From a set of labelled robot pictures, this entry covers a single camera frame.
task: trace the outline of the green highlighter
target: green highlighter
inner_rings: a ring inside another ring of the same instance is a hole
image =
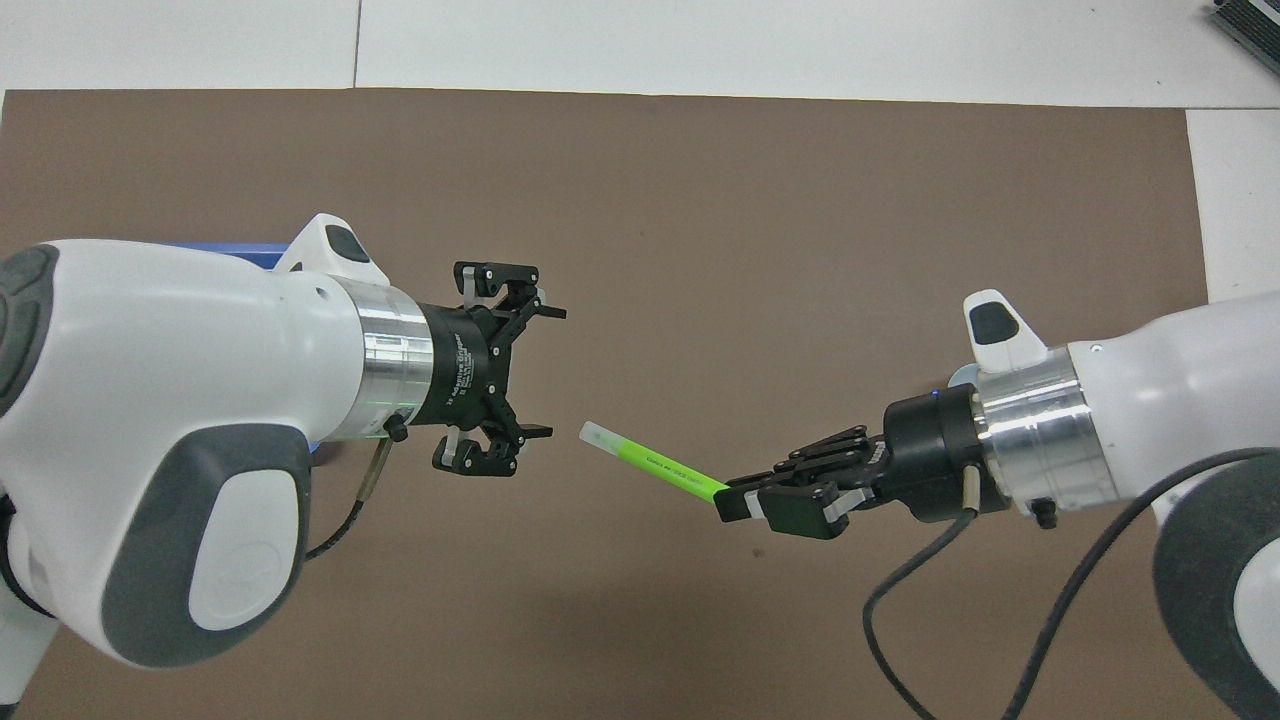
[[[719,480],[708,478],[692,468],[681,465],[666,455],[654,452],[648,447],[637,442],[632,442],[618,433],[602,428],[595,423],[589,421],[582,425],[582,432],[579,437],[585,442],[608,452],[609,455],[613,455],[620,460],[625,460],[626,462],[640,468],[645,473],[657,475],[677,488],[705,500],[707,502],[714,503],[716,501],[713,500],[713,496],[728,487]]]

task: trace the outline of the black cable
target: black cable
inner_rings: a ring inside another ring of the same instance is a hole
[[[351,512],[347,512],[347,519],[343,520],[340,525],[338,525],[338,529],[334,530],[332,536],[329,536],[329,539],[326,539],[323,543],[320,543],[320,544],[315,546],[314,548],[308,550],[307,555],[306,555],[306,559],[307,560],[315,560],[316,557],[320,557],[321,555],[324,555],[325,552],[328,552],[328,550],[330,547],[338,544],[338,541],[342,539],[342,536],[347,534],[347,530],[351,529],[351,525],[356,521],[356,518],[360,516],[360,509],[364,507],[364,506],[365,506],[365,501],[357,500],[351,506]]]
[[[1093,568],[1102,559],[1102,555],[1111,547],[1112,543],[1115,543],[1116,538],[1120,537],[1120,533],[1123,533],[1124,529],[1128,528],[1135,518],[1138,518],[1138,515],[1142,515],[1142,512],[1160,496],[1194,478],[1196,475],[1204,473],[1206,470],[1212,470],[1213,468],[1219,468],[1229,462],[1239,462],[1240,460],[1249,460],[1274,452],[1280,452],[1280,448],[1248,447],[1211,455],[1174,471],[1165,479],[1151,486],[1147,492],[1139,495],[1133,502],[1130,502],[1129,506],[1111,521],[1107,529],[1102,532],[1097,542],[1093,543],[1093,547],[1089,548],[1089,552],[1087,552],[1080,560],[1080,564],[1075,566],[1075,573],[1071,573],[1071,578],[1066,582],[1066,585],[1062,587],[1062,592],[1059,593],[1057,601],[1053,603],[1053,609],[1044,620],[1044,626],[1041,629],[1041,634],[1036,638],[1036,644],[1032,647],[1032,656],[1027,661],[1027,669],[1023,670],[1021,679],[1018,682],[1018,689],[1014,691],[1014,697],[1009,701],[1009,707],[1005,708],[1004,720],[1016,720],[1016,717],[1021,714],[1023,706],[1027,705],[1027,698],[1032,693],[1032,685],[1036,684],[1036,678],[1039,675],[1041,665],[1044,664],[1044,656],[1048,653],[1048,646],[1053,642],[1053,635],[1062,624],[1062,618],[1066,616],[1068,607],[1070,607],[1071,601],[1075,600],[1075,594],[1080,592],[1080,585],[1084,584],[1084,580],[1089,577],[1089,573],[1093,571]]]
[[[943,532],[941,536],[938,536],[936,541],[929,543],[928,547],[925,547],[920,552],[916,552],[897,570],[893,570],[888,578],[884,578],[884,582],[882,582],[879,585],[876,587],[874,591],[872,591],[870,597],[867,598],[867,605],[863,605],[863,633],[867,635],[867,647],[870,648],[872,656],[876,659],[876,665],[879,666],[881,673],[884,674],[884,679],[887,679],[888,683],[893,685],[893,689],[897,691],[897,694],[902,697],[906,705],[909,705],[911,710],[914,710],[915,714],[923,717],[924,720],[937,720],[937,719],[933,716],[933,714],[925,710],[923,705],[920,705],[920,701],[915,700],[915,696],[911,694],[911,691],[906,689],[906,685],[902,684],[902,680],[897,678],[897,674],[893,673],[892,667],[890,667],[888,660],[884,659],[884,653],[881,651],[879,641],[876,639],[876,628],[873,624],[876,605],[879,603],[879,601],[886,594],[888,594],[888,591],[893,589],[893,585],[902,582],[908,575],[916,571],[920,568],[920,565],[924,565],[934,555],[942,552],[942,548],[951,544],[951,541],[956,539],[956,537],[959,537],[960,533],[964,532],[964,529],[968,528],[969,524],[973,523],[973,519],[977,516],[978,516],[977,510],[965,509],[964,514],[956,518],[955,521],[951,523],[951,527],[947,528],[946,532]]]
[[[1120,533],[1128,528],[1138,515],[1142,515],[1151,503],[1156,501],[1160,496],[1174,489],[1179,484],[1204,473],[1219,468],[1221,465],[1228,465],[1230,462],[1239,462],[1242,460],[1251,460],[1253,457],[1261,457],[1263,455],[1280,454],[1280,448],[1276,447],[1247,447],[1242,450],[1231,450],[1228,452],[1219,452],[1217,455],[1211,455],[1203,460],[1198,460],[1171,473],[1165,477],[1158,483],[1147,488],[1147,492],[1142,493],[1133,502],[1129,503],[1120,515],[1107,527],[1106,530],[1098,537],[1089,551],[1080,560],[1079,565],[1075,566],[1075,571],[1071,573],[1070,579],[1066,580],[1066,585],[1062,587],[1062,592],[1059,593],[1057,601],[1053,602],[1052,610],[1050,610],[1048,618],[1044,620],[1044,625],[1041,628],[1039,637],[1036,638],[1036,644],[1032,647],[1032,655],[1027,660],[1027,666],[1023,670],[1023,676],[1018,682],[1018,688],[1014,691],[1014,697],[1009,701],[1009,706],[1005,708],[1002,720],[1018,720],[1021,715],[1023,707],[1027,705],[1027,700],[1030,697],[1032,687],[1036,684],[1036,679],[1039,675],[1041,666],[1044,664],[1044,657],[1048,655],[1050,644],[1053,642],[1053,637],[1057,634],[1057,629],[1062,625],[1062,619],[1066,616],[1066,610],[1071,606],[1075,596],[1080,592],[1080,587],[1084,585],[1084,580],[1088,579],[1089,574],[1097,566],[1098,561],[1102,560],[1102,555],[1115,543],[1120,537]],[[929,559],[942,551],[951,541],[969,527],[977,512],[973,510],[965,510],[961,515],[951,524],[950,528],[938,539],[933,541],[928,547],[915,553],[914,557],[902,564],[901,568],[895,570],[888,578],[884,579],[874,591],[872,596],[867,598],[867,605],[863,606],[863,632],[867,634],[867,646],[872,651],[872,656],[876,659],[876,664],[879,666],[881,673],[884,678],[893,685],[897,694],[911,707],[915,714],[924,720],[937,720],[919,700],[911,694],[911,691],[906,689],[902,680],[899,679],[893,669],[890,667],[888,661],[884,659],[884,653],[881,652],[879,642],[876,639],[876,630],[872,626],[872,614],[876,610],[876,605],[884,597],[888,591],[893,588],[897,583],[902,582],[904,578],[918,570]]]
[[[398,415],[392,415],[392,418],[398,418]],[[306,560],[320,557],[330,547],[338,544],[342,536],[347,534],[347,530],[355,524],[356,518],[360,516],[360,509],[365,506],[365,501],[374,495],[374,487],[378,484],[378,478],[383,474],[383,466],[387,465],[387,456],[390,455],[394,442],[393,437],[384,437],[378,441],[378,450],[374,451],[374,456],[369,461],[369,468],[365,470],[365,479],[360,483],[360,491],[356,492],[356,502],[351,506],[351,512],[347,512],[347,519],[342,521],[342,525],[338,525],[338,529],[329,536],[329,539],[307,551]]]

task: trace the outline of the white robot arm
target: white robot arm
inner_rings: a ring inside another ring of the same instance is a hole
[[[1280,293],[1055,348],[996,291],[964,309],[975,365],[890,405],[881,436],[859,425],[731,480],[714,496],[721,519],[826,539],[849,509],[897,500],[925,521],[1014,506],[1052,528],[1061,511],[1140,498],[1207,457],[1280,446]],[[1156,589],[1179,650],[1224,702],[1280,717],[1280,455],[1251,455],[1155,502]]]
[[[257,629],[303,562],[310,443],[442,424],[438,469],[513,474],[550,428],[506,401],[511,345],[564,313],[536,268],[453,272],[463,306],[420,305],[332,215],[274,270],[102,240],[0,264],[0,717],[58,623],[145,667]]]

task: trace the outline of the white floor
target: white floor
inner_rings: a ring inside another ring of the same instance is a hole
[[[0,0],[0,92],[402,86],[1185,108],[1221,300],[1280,288],[1280,77],[1213,28],[1210,6]]]

